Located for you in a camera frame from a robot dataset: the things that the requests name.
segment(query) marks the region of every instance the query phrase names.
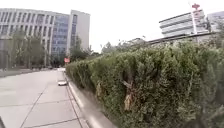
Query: pole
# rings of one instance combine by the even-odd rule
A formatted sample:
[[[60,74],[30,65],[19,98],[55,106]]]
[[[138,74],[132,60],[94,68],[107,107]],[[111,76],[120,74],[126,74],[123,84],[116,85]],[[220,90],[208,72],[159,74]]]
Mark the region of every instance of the pole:
[[[190,0],[188,0],[188,4],[190,6],[190,12],[191,12],[191,18],[192,18],[192,23],[193,23],[194,34],[198,34],[197,27],[196,27],[196,23],[195,23],[195,18],[194,18],[194,13],[192,11],[192,7],[191,7],[192,5],[191,5]]]

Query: sky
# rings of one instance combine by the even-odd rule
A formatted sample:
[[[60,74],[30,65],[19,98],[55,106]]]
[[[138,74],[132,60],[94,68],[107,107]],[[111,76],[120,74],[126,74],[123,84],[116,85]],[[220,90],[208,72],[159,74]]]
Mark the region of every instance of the sky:
[[[116,45],[119,40],[163,37],[159,21],[189,12],[188,1],[200,4],[206,14],[224,11],[223,0],[0,0],[0,8],[89,13],[89,43],[100,52],[107,42]]]

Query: street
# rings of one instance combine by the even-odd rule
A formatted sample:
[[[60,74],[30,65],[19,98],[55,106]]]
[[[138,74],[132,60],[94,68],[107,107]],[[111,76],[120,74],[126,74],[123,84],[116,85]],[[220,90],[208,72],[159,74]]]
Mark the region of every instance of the street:
[[[0,78],[0,116],[6,128],[84,128],[68,86],[58,71]]]

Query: green shrub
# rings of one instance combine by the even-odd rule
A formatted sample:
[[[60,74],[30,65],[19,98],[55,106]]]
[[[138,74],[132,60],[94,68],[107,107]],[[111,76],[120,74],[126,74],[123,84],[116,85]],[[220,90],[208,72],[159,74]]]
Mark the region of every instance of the green shrub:
[[[223,69],[223,50],[182,44],[74,62],[66,72],[120,128],[221,128]]]

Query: office building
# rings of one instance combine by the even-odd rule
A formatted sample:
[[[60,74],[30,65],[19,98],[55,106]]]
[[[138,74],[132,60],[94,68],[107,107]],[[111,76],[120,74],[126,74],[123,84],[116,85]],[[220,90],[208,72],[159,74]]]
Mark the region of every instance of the office building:
[[[0,43],[22,30],[27,36],[39,34],[49,54],[69,54],[73,37],[79,36],[82,48],[89,46],[90,15],[72,10],[70,14],[30,9],[0,9]]]
[[[205,15],[203,10],[194,12],[195,24],[198,33],[207,32],[205,28]],[[191,13],[185,13],[159,22],[164,37],[178,36],[182,34],[194,34]]]
[[[219,31],[219,23],[224,23],[224,11],[208,14],[208,20],[211,24],[211,31]]]

